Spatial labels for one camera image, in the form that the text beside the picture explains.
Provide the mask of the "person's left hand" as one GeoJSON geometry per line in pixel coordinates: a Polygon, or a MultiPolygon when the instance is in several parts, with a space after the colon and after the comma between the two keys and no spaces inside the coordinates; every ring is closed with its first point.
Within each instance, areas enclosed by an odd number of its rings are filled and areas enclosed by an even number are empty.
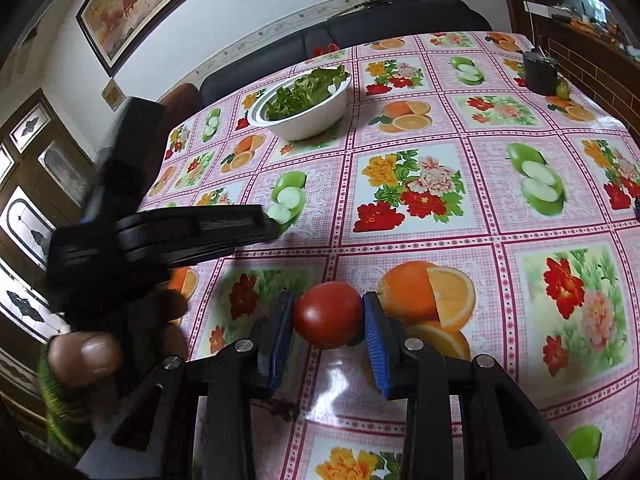
{"type": "MultiPolygon", "coordinates": [[[[168,315],[164,329],[164,349],[186,359],[189,354],[186,337],[172,322],[188,310],[188,302],[180,292],[163,290],[152,297],[160,312],[168,315]]],[[[122,362],[118,342],[108,333],[68,333],[53,338],[47,361],[53,376],[64,386],[80,388],[92,385],[115,373],[122,362]]]]}

